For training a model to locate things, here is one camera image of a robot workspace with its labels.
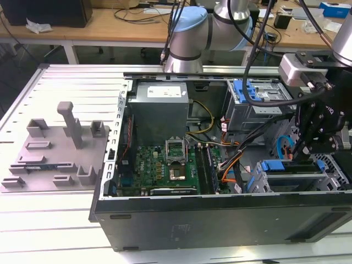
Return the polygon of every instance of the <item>motherboard chip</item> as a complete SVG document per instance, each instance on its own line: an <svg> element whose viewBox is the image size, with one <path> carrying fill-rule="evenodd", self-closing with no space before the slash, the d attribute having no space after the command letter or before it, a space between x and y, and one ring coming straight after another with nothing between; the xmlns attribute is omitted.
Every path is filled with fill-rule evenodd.
<svg viewBox="0 0 352 264"><path fill-rule="evenodd" d="M186 167L182 165L169 166L170 180L186 180Z"/></svg>

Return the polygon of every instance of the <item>metal workbench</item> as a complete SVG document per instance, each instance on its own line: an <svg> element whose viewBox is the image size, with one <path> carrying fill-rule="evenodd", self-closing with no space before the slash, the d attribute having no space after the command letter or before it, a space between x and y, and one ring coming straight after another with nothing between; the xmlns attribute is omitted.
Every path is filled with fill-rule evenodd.
<svg viewBox="0 0 352 264"><path fill-rule="evenodd" d="M0 121L0 178L17 156L31 118L62 125L59 101L72 101L81 124L112 125L123 72L161 72L158 66L50 65L36 71ZM241 73L242 67L205 67ZM253 68L265 76L277 68ZM352 223L313 244L114 252L98 223L88 221L93 191L0 194L1 263L351 263ZM233 219L231 229L236 226Z"/></svg>

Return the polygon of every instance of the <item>green motherboard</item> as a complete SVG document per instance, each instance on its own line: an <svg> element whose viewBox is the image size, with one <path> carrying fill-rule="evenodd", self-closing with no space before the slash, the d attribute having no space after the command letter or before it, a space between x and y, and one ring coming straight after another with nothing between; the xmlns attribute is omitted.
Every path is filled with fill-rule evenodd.
<svg viewBox="0 0 352 264"><path fill-rule="evenodd" d="M165 146L140 146L137 149L133 181L129 186L122 187L123 196L143 195L156 188L192 188L201 194L196 163L196 148L188 146L186 149L186 162L181 164L168 164ZM218 148L210 148L212 162L217 170L221 162ZM182 155L182 149L171 147L168 156Z"/></svg>

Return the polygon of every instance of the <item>computer case side panel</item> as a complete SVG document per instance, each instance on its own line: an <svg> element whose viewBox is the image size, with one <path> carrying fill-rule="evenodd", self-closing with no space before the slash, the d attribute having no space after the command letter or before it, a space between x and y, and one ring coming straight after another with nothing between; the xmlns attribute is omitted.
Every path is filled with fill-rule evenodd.
<svg viewBox="0 0 352 264"><path fill-rule="evenodd" d="M351 207L349 194L284 194L98 201L95 212L123 251L315 242L351 220Z"/></svg>

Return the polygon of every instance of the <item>cable on desk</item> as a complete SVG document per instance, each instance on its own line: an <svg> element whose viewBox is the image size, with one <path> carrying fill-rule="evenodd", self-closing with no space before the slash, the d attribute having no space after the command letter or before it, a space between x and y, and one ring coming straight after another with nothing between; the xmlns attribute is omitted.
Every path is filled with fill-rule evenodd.
<svg viewBox="0 0 352 264"><path fill-rule="evenodd" d="M161 14L160 12L159 12L159 10L158 9L156 9L156 8L148 8L147 10L149 10L149 9L154 9L154 10L156 10L158 13L159 13L159 15L154 15L154 16L151 16L151 17L149 17L149 18L142 18L142 19L126 19L125 17L127 16L127 14L128 13L130 13L130 14L132 14L132 15L137 15L137 14L140 14L140 13L142 13L142 12L144 12L145 10L143 9L142 11L140 11L140 12L137 12L137 13L132 13L131 11L129 11L129 9L123 9L123 8L121 8L121 9L118 9L115 13L114 13L114 16L115 16L115 18L117 18L117 19L119 19L119 20L122 20L122 21L125 21L125 22L128 22L128 23L132 23L132 24L141 24L141 25L144 25L144 24L152 24L152 23L159 23L158 21L156 21L156 20L153 20L154 18L162 18L162 20L167 24L167 22L163 19L163 16L164 15L169 15L168 13L167 14ZM119 12L121 12L121 11L126 11L126 15L124 16L124 17L120 17L120 16L118 16L117 14L119 13Z"/></svg>
<svg viewBox="0 0 352 264"><path fill-rule="evenodd" d="M6 24L4 23L4 20L2 19L2 14L4 13L3 10L0 11L0 20L1 20L1 23L3 24L4 28L6 29L7 33L10 34L10 36L16 40L16 42L21 46L21 48L23 48L27 53L28 55L33 59L33 61L35 61L38 65L40 64L40 62L32 55L32 53L30 53L28 51L28 49L26 49L26 47L21 43L19 42L19 40L14 36L12 35L12 33L10 32L10 30L7 28Z"/></svg>

